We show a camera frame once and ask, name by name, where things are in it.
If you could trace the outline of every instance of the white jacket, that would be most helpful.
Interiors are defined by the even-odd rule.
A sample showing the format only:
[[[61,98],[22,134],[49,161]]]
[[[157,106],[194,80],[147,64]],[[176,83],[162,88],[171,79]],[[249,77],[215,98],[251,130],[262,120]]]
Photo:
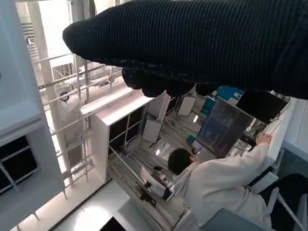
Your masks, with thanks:
[[[263,198],[243,187],[261,174],[268,148],[261,143],[242,157],[194,162],[177,177],[174,193],[184,198],[199,226],[226,208],[271,227]]]

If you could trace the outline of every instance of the white desk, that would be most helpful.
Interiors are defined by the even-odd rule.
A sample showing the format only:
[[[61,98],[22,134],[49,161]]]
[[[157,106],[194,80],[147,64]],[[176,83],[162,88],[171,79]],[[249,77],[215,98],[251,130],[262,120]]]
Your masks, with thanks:
[[[291,98],[285,109],[282,110],[283,113],[279,116],[279,119],[269,124],[264,130],[265,133],[272,135],[272,139],[267,157],[263,163],[263,170],[266,170],[270,166],[274,167],[275,163],[278,161],[279,153],[282,150],[282,143],[284,142],[284,137],[291,123],[291,117],[294,113],[296,102],[297,99]],[[259,193],[277,179],[278,177],[275,174],[268,173],[252,187],[252,191],[254,193]]]
[[[308,101],[296,100],[282,147],[308,161]]]

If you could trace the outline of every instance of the person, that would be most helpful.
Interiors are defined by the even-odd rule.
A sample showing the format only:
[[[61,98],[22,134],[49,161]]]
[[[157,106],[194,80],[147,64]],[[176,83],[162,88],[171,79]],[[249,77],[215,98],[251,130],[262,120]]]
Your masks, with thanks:
[[[245,186],[263,171],[271,136],[261,133],[256,147],[243,156],[209,160],[198,163],[186,149],[174,150],[168,160],[168,168],[178,175],[174,182],[174,194],[182,197],[197,219],[199,226],[208,222],[221,208],[226,208],[262,223],[277,231],[291,231],[294,221],[280,202],[267,215],[267,203],[271,191],[278,187],[286,203],[297,212],[299,200],[308,193],[308,179],[299,174],[289,175],[260,194],[250,192]]]

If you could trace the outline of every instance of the dark hair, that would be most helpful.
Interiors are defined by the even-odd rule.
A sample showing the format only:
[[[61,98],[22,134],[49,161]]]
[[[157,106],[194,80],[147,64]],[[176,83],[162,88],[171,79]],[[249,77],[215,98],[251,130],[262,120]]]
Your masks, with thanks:
[[[191,165],[190,156],[191,154],[184,148],[172,151],[168,159],[169,170],[179,175],[185,168]]]
[[[161,171],[163,168],[160,167],[160,166],[155,166],[153,169],[156,170],[156,171]]]

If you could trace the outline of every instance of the black screen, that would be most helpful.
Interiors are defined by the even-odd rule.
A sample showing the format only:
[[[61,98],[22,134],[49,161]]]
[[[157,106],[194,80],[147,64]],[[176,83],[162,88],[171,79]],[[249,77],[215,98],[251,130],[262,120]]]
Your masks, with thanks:
[[[268,124],[286,106],[287,102],[266,91],[245,91],[237,107]]]
[[[252,121],[250,115],[217,98],[196,141],[217,158],[224,158]]]
[[[126,231],[115,218],[111,218],[100,231]]]

